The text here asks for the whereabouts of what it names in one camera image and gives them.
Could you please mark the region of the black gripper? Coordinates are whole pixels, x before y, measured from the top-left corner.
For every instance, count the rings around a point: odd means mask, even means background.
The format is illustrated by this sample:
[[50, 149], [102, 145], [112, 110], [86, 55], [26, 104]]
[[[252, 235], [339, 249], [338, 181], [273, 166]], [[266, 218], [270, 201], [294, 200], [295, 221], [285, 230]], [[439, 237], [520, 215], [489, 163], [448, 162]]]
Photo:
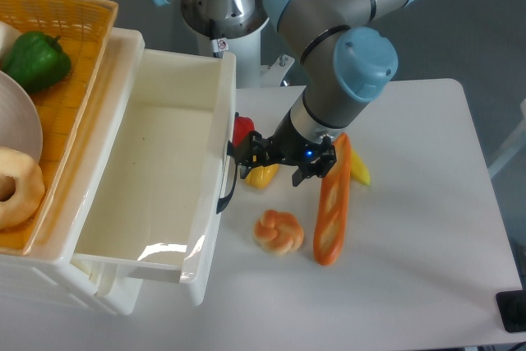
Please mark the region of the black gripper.
[[241, 174], [271, 165], [273, 159], [297, 167], [292, 175], [292, 184], [297, 187], [306, 179], [324, 178], [337, 161], [331, 138], [305, 137], [293, 123], [292, 110], [286, 113], [269, 140], [270, 143], [259, 132], [251, 131], [234, 147], [235, 163]]

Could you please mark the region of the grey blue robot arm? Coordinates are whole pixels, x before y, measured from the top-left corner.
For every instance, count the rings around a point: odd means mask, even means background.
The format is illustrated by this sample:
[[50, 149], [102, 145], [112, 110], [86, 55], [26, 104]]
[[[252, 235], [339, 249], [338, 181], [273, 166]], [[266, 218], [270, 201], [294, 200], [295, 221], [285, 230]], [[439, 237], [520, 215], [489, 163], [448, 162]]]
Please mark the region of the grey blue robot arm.
[[370, 27], [416, 0], [179, 1], [205, 54], [220, 58], [236, 40], [271, 24], [309, 76], [309, 84], [272, 136], [251, 133], [233, 151], [237, 174], [272, 164], [293, 166], [293, 183], [323, 178], [340, 163], [335, 139], [375, 100], [398, 69], [393, 44]]

